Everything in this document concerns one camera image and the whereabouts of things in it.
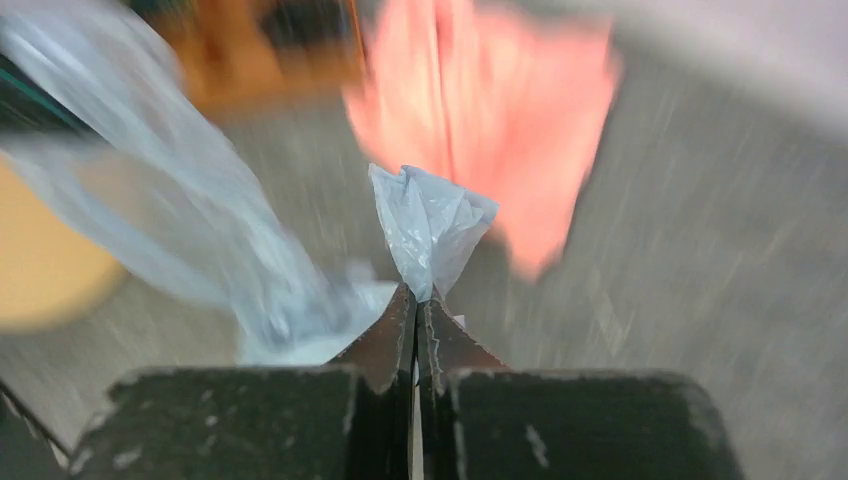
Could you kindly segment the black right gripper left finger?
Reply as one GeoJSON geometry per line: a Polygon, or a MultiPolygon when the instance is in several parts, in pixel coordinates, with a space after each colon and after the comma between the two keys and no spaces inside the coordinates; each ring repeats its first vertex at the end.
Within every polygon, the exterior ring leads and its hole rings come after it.
{"type": "Polygon", "coordinates": [[[72,479],[409,479],[416,300],[316,367],[153,368],[108,391],[72,479]]]}

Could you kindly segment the light blue plastic trash bag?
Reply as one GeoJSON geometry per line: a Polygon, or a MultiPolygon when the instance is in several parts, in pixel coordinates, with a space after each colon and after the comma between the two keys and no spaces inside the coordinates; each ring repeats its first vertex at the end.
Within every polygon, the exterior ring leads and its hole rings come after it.
{"type": "Polygon", "coordinates": [[[186,98],[175,54],[112,1],[5,1],[1,82],[37,114],[1,137],[12,169],[134,275],[233,313],[247,364],[317,365],[396,290],[353,263],[327,276],[229,139],[186,98]]]}

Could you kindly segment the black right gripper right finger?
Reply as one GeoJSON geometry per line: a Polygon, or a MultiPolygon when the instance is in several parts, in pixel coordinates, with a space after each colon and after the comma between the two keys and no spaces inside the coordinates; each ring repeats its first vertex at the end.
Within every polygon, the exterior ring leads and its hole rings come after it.
{"type": "Polygon", "coordinates": [[[664,370],[515,370],[417,308],[428,479],[740,479],[708,392],[664,370]]]}

